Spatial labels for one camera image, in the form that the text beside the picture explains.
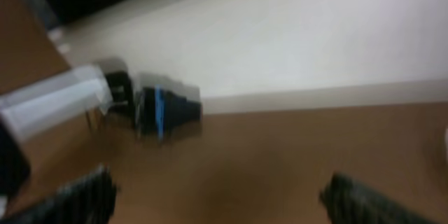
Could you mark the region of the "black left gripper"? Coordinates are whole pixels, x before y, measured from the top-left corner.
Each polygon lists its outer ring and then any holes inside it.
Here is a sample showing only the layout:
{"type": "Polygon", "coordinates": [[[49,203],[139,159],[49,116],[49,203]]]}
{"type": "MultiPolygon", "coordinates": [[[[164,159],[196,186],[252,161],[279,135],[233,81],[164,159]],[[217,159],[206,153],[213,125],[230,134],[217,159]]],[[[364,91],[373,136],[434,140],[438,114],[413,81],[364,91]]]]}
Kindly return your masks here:
{"type": "MultiPolygon", "coordinates": [[[[202,104],[190,101],[186,97],[173,92],[164,91],[163,101],[163,130],[172,131],[186,123],[199,122],[202,119],[202,104]]],[[[155,90],[143,87],[137,92],[135,101],[135,129],[139,136],[148,135],[156,131],[155,122],[155,90]]]]}

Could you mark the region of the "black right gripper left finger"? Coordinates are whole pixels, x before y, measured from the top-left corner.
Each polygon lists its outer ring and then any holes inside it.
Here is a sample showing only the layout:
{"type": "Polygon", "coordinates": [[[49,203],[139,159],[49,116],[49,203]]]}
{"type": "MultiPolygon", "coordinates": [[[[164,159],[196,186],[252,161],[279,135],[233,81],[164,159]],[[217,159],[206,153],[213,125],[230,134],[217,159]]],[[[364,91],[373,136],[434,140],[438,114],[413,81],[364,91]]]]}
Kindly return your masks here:
{"type": "Polygon", "coordinates": [[[117,185],[104,166],[58,188],[55,194],[1,219],[1,224],[108,224],[117,185]]]}

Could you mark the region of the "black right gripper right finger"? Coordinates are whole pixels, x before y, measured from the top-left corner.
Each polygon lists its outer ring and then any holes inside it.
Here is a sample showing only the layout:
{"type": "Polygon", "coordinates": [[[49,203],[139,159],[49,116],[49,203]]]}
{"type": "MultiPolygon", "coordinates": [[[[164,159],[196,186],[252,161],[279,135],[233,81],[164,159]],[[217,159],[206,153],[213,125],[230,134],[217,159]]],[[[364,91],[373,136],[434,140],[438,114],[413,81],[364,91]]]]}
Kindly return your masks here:
{"type": "Polygon", "coordinates": [[[319,193],[332,224],[434,224],[372,188],[340,173],[319,193]]]}

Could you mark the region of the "blue Samsung Galaxy smartphone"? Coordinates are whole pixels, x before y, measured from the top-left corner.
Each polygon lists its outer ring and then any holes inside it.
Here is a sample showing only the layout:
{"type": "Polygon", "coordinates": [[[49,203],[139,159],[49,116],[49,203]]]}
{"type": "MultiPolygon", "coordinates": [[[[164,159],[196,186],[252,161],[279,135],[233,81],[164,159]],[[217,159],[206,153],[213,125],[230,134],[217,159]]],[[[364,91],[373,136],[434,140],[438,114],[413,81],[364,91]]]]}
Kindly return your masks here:
{"type": "Polygon", "coordinates": [[[165,101],[160,86],[155,87],[155,124],[159,142],[164,138],[165,101]]]}

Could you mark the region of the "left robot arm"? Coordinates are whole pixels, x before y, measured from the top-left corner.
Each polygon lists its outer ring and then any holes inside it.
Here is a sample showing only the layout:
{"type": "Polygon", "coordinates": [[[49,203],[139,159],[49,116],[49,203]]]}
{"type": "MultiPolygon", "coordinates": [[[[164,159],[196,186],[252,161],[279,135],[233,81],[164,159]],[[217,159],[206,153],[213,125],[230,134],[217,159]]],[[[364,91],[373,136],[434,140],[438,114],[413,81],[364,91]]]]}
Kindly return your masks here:
{"type": "Polygon", "coordinates": [[[31,173],[18,144],[73,117],[99,109],[132,121],[141,134],[160,139],[175,127],[198,122],[199,101],[158,84],[133,85],[126,71],[104,73],[87,65],[1,96],[1,196],[13,197],[31,173]]]}

